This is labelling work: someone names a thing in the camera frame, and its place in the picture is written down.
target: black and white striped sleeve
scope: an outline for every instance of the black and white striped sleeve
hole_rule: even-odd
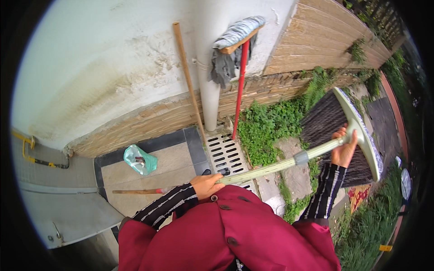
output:
[[[345,179],[347,169],[335,164],[325,164],[318,176],[318,189],[310,199],[301,219],[327,219],[333,207],[339,188]]]
[[[186,202],[190,203],[191,206],[198,202],[196,192],[190,183],[170,190],[161,198],[138,211],[132,218],[158,230],[164,220]]]

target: stone tile wall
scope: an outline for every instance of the stone tile wall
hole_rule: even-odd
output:
[[[351,71],[341,71],[334,85],[346,86],[357,82]],[[300,78],[300,72],[247,78],[241,109],[250,106],[256,100],[261,104],[273,104],[280,99],[288,100],[301,95],[310,81],[310,74]],[[228,85],[221,90],[219,118],[235,114],[238,83]],[[202,104],[199,92],[196,92],[199,111]],[[67,145],[75,154],[96,157],[126,147],[142,140],[167,134],[196,123],[194,108],[189,93],[183,93],[153,104],[141,107],[86,134]]]
[[[351,62],[348,47],[364,37],[367,62]],[[375,68],[390,56],[380,40],[354,14],[334,0],[300,0],[280,43],[276,47],[265,75],[323,68]]]

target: maroon jacket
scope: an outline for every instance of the maroon jacket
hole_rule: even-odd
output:
[[[250,270],[341,270],[328,226],[290,225],[252,192],[228,185],[158,232],[127,221],[119,271],[225,270],[237,256]]]

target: white wall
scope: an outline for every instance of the white wall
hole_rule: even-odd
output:
[[[259,74],[295,0],[239,0],[231,22],[262,15],[247,73]],[[187,92],[172,23],[195,55],[193,0],[57,0],[28,45],[17,77],[12,126],[62,149],[140,106]],[[196,69],[190,64],[193,87]]]

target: sleeve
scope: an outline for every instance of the sleeve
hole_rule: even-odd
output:
[[[329,226],[317,222],[321,220],[327,222],[346,171],[346,168],[338,165],[324,165],[318,177],[319,185],[316,193],[312,196],[300,220],[293,223],[293,227],[301,236],[330,262],[333,270],[341,270],[341,265],[335,253]]]
[[[328,226],[321,226],[313,222],[305,222],[294,223],[293,227],[330,263],[331,270],[341,270],[341,264],[336,256],[335,246],[333,245],[332,236]]]
[[[186,210],[198,202],[193,186],[177,186],[125,222],[119,232],[119,270],[138,270],[142,256],[158,228],[173,211]]]
[[[318,177],[318,189],[300,217],[302,219],[327,219],[333,207],[339,188],[345,179],[347,169],[328,163],[322,167]]]
[[[185,207],[193,207],[197,202],[197,195],[193,186],[187,183],[170,190],[161,198],[138,211],[132,218],[158,230],[166,218],[177,208],[181,207],[184,210]]]

